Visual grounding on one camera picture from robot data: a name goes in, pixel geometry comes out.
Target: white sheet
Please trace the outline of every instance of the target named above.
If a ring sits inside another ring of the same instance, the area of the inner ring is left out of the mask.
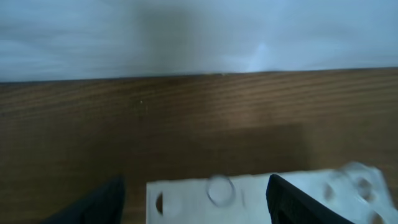
[[[396,0],[0,2],[0,82],[397,65]]]

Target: brown wood grain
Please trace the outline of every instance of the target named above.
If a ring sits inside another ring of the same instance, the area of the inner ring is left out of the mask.
[[[0,84],[0,223],[38,223],[122,174],[381,169],[398,201],[398,69]]]

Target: wooden surface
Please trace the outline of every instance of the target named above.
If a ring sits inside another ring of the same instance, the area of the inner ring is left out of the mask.
[[[38,223],[122,173],[124,223],[145,184],[212,174],[381,169],[398,201],[398,69],[0,85],[0,223]]]

